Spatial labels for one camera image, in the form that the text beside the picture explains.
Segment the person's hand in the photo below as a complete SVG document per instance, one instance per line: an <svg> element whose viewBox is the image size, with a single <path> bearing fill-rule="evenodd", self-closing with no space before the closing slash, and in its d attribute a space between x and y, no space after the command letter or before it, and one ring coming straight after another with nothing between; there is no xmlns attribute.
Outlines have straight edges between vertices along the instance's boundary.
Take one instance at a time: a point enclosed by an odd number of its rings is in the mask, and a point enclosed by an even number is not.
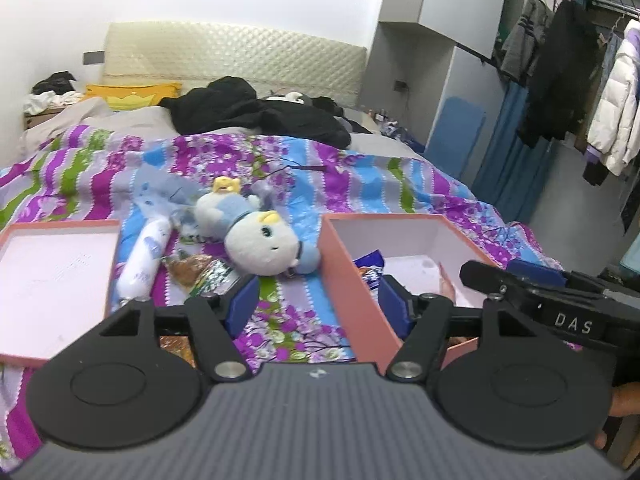
<svg viewBox="0 0 640 480"><path fill-rule="evenodd" d="M640 413L640 385L638 382L631 382L614 388L610 412L613 417L625 417L631 415L639 415ZM606 435L604 432L596 437L596 447L604 448L606 443ZM629 449L631 455L639 454L639 435L634 439L634 443Z"/></svg>

